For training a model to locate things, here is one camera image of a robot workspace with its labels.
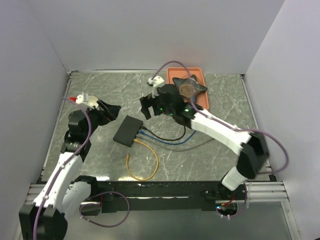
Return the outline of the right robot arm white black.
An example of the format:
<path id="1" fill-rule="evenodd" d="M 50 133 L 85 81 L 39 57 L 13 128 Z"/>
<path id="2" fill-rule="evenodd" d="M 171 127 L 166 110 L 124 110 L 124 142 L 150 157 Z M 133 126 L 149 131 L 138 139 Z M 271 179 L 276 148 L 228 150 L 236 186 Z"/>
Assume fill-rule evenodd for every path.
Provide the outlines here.
<path id="1" fill-rule="evenodd" d="M 173 84 L 155 87 L 153 93 L 140 98 L 141 112 L 146 119 L 166 114 L 176 123 L 201 132 L 231 149 L 238 157 L 237 163 L 222 178 L 218 193 L 223 199 L 230 199 L 236 189 L 247 180 L 254 179 L 269 157 L 265 137 L 254 129 L 241 129 L 211 114 L 195 104 L 185 102 Z"/>

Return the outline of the black network switch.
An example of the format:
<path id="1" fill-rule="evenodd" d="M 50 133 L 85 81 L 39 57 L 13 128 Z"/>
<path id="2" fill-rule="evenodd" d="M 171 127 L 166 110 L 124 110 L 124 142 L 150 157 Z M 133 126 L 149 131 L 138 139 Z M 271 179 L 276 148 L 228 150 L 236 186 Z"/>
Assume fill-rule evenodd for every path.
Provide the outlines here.
<path id="1" fill-rule="evenodd" d="M 142 120 L 127 115 L 115 133 L 113 140 L 130 148 L 142 125 Z"/>

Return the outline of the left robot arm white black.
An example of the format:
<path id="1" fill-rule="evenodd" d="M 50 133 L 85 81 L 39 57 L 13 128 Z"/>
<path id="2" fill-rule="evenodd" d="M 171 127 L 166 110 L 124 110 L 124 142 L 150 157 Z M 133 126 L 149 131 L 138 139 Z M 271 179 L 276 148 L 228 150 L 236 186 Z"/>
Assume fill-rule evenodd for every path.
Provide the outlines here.
<path id="1" fill-rule="evenodd" d="M 91 135 L 99 126 L 116 120 L 121 106 L 107 104 L 95 96 L 69 101 L 79 109 L 68 116 L 68 130 L 57 164 L 44 188 L 18 214 L 24 240 L 64 239 L 68 219 L 85 199 L 94 201 L 99 195 L 95 177 L 82 176 L 76 180 L 75 174 L 91 148 Z"/>

